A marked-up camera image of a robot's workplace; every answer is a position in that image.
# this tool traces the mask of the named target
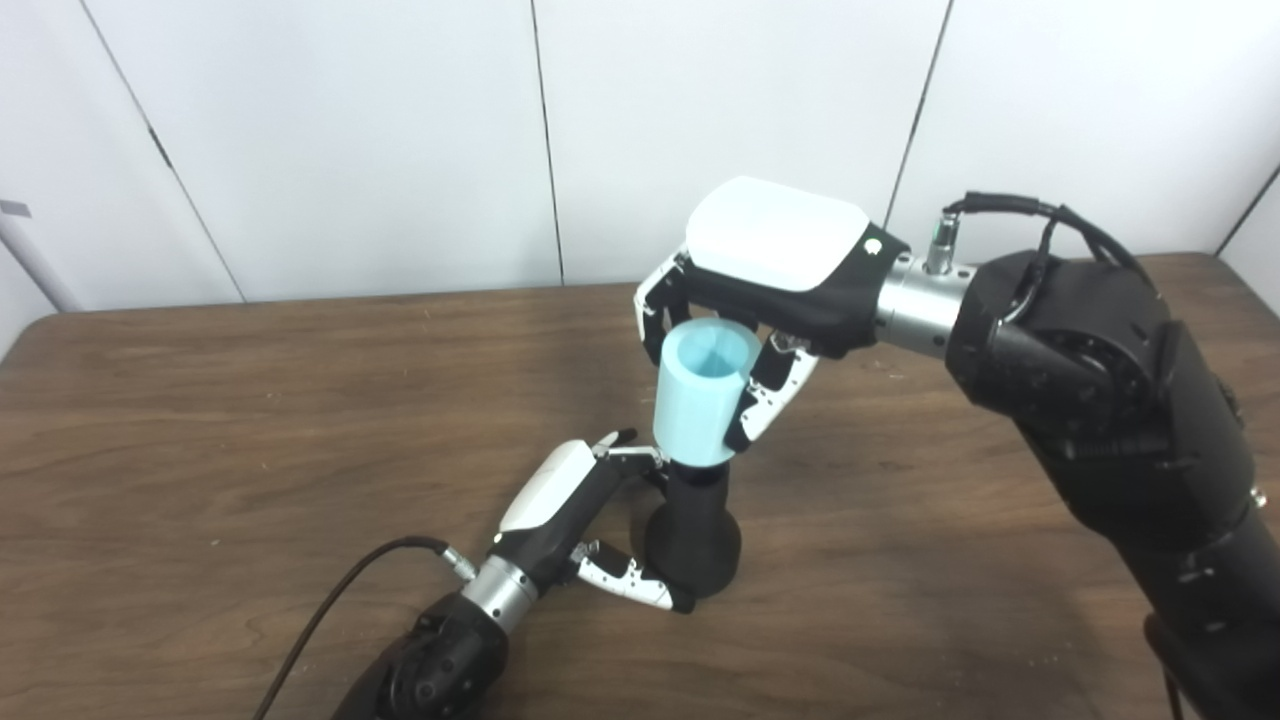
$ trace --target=robotic hand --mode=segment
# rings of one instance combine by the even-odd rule
[[[660,473],[652,447],[557,447],[516,496],[479,571],[452,548],[443,557],[466,583],[431,605],[347,693],[335,720],[470,717],[507,662],[507,638],[556,584],[573,578],[662,610],[691,612],[692,597],[643,570],[623,552],[582,542],[588,525],[626,478]]]
[[[966,213],[1047,225],[1034,251],[957,265]],[[1050,254],[1059,224],[1094,261]],[[854,205],[749,178],[712,192],[685,240],[635,295],[650,359],[690,304],[772,328],[726,445],[756,441],[818,357],[877,341],[938,357],[1116,547],[1155,610],[1171,702],[1180,689],[1206,720],[1280,717],[1280,552],[1234,398],[1119,242],[1066,206],[969,193],[919,258]]]

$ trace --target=robot finger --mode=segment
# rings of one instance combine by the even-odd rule
[[[669,322],[669,327],[676,327],[690,318],[684,270],[687,261],[689,251],[681,245],[640,283],[632,300],[640,342],[654,365],[662,359],[662,341],[667,337],[667,323]]]
[[[599,541],[580,543],[571,561],[577,564],[579,579],[604,592],[682,615],[694,611],[692,594],[668,585],[613,546]]]
[[[622,428],[621,430],[613,430],[612,433],[602,437],[591,446],[591,455],[596,457],[604,457],[609,454],[609,450],[618,447],[621,445],[627,445],[628,442],[640,437],[640,433],[635,428]]]
[[[774,331],[751,366],[724,445],[742,452],[773,423],[818,366],[806,341]]]

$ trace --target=black pedestal base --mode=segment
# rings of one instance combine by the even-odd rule
[[[668,478],[667,502],[645,527],[645,565],[694,597],[710,597],[733,579],[742,552],[742,533],[724,509],[728,462],[672,462]]]

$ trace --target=table surface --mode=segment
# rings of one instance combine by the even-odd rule
[[[1280,496],[1280,322],[1217,260],[1147,265]],[[0,715],[247,717],[365,551],[428,533],[479,556],[556,445],[648,427],[630,292],[38,322],[0,365]],[[593,534],[627,547],[657,501],[625,488]],[[486,717],[1167,717],[1110,546],[937,361],[876,347],[819,366],[735,461],[730,505],[744,550],[724,593],[680,616],[553,591]],[[453,587],[416,551],[372,568],[273,717],[328,717]]]

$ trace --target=white robotic hand cover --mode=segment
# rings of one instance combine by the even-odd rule
[[[740,177],[698,205],[685,247],[699,268],[804,292],[831,275],[869,224],[851,202]]]
[[[547,456],[498,523],[499,533],[547,524],[595,466],[586,442],[571,439]]]

